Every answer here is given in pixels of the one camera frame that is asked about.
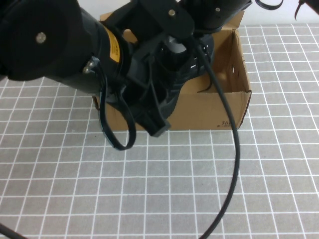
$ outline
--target brown cardboard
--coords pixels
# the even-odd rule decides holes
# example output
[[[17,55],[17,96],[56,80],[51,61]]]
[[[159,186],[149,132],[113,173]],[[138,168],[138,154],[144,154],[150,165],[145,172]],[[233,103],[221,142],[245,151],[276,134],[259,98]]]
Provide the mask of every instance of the brown cardboard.
[[[237,127],[242,124],[252,94],[237,30],[243,14],[244,12],[240,12],[220,32],[213,34],[216,51],[213,69],[225,91]],[[110,13],[101,15],[100,19],[105,20],[109,15]],[[124,36],[128,41],[136,41],[129,30]],[[207,74],[184,85],[176,109],[168,118],[171,130],[230,129],[229,119],[216,89],[198,93],[208,85]],[[107,116],[113,130],[127,129],[126,122],[116,109],[107,106]]]

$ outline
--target black cylinder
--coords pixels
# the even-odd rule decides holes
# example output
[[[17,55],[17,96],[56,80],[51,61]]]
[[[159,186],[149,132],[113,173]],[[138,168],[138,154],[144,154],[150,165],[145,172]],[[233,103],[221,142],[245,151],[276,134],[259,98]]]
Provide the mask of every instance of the black cylinder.
[[[181,0],[195,21],[195,32],[211,34],[221,30],[239,11],[252,4],[251,0]]]
[[[77,0],[16,0],[2,4],[0,36],[0,75],[15,81],[46,76],[98,95],[99,78],[82,73],[87,62],[92,56],[99,58],[105,74],[112,77],[122,60],[121,56],[112,59],[115,36],[80,8]]]

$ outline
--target screw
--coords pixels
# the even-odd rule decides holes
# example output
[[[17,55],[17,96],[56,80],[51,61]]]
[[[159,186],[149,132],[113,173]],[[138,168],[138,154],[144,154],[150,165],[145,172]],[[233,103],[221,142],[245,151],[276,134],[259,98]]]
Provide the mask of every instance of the screw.
[[[168,11],[168,14],[173,17],[173,16],[176,15],[176,11],[171,9],[171,10]]]
[[[43,44],[46,41],[46,35],[43,32],[38,33],[35,38],[38,44]]]

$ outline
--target bolt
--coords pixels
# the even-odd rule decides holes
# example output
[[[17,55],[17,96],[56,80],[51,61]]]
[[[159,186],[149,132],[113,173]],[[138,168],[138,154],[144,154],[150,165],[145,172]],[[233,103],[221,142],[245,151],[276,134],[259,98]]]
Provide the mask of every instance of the bolt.
[[[173,10],[173,9],[171,9],[171,10],[168,11],[168,14],[169,14],[171,17],[173,17],[173,16],[176,15],[176,11]]]
[[[90,69],[88,67],[84,67],[83,73],[84,74],[89,74],[90,73]]]
[[[35,40],[38,44],[43,44],[46,41],[46,35],[43,32],[40,32],[36,36]]]

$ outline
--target cardboard box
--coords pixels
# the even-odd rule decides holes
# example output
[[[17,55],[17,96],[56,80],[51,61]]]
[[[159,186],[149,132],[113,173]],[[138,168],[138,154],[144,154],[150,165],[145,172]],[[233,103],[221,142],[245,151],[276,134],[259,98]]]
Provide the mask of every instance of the cardboard box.
[[[110,13],[101,15],[105,20]],[[243,50],[237,28],[244,12],[235,16],[223,29],[213,34],[215,39],[215,62],[213,69],[225,91],[237,127],[243,122],[251,98],[251,86],[247,76]],[[130,31],[124,34],[126,40],[136,38]],[[203,75],[188,81],[181,90],[174,113],[168,118],[171,130],[216,130],[230,129],[229,119],[224,106],[212,88],[198,93],[209,85],[209,76]],[[108,122],[113,130],[127,130],[121,113],[107,106]]]

